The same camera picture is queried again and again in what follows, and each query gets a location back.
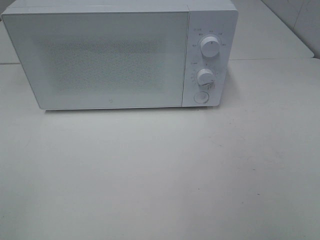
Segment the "white microwave door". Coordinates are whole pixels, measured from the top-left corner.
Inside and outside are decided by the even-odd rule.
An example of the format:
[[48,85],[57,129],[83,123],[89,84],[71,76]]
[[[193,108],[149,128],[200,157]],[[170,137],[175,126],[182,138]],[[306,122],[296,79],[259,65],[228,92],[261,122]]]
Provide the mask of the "white microwave door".
[[6,14],[43,110],[178,107],[187,12]]

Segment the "white microwave knob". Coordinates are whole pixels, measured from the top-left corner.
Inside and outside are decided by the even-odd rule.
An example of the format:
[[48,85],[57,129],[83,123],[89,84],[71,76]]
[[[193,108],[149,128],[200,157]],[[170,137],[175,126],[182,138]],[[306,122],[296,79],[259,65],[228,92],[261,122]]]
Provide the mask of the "white microwave knob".
[[200,50],[204,57],[213,58],[219,52],[221,48],[221,41],[215,35],[206,35],[200,41]]
[[199,86],[211,85],[215,81],[215,74],[210,69],[203,68],[197,72],[196,80]]

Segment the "white microwave oven body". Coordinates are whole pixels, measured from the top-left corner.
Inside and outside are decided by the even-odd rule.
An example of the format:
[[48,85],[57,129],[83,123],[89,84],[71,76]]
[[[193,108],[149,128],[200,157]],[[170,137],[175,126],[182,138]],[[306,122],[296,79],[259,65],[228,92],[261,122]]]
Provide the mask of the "white microwave oven body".
[[[181,105],[96,109],[218,106],[239,15],[236,7],[229,0],[16,0],[1,14],[1,20],[4,24],[4,15],[172,12],[188,13]],[[215,35],[220,39],[220,51],[215,57],[204,57],[201,53],[200,41],[207,35]],[[212,84],[198,85],[196,75],[201,69],[210,69],[214,73],[215,80]],[[204,104],[196,103],[194,96],[198,92],[207,92],[209,100]]]

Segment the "round white door button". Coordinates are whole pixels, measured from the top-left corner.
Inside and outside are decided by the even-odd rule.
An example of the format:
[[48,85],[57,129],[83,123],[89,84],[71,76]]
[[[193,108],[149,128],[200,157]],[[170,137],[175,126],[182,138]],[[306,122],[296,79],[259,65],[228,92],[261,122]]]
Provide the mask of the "round white door button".
[[205,104],[209,100],[209,94],[205,91],[200,91],[194,95],[194,101],[198,104]]

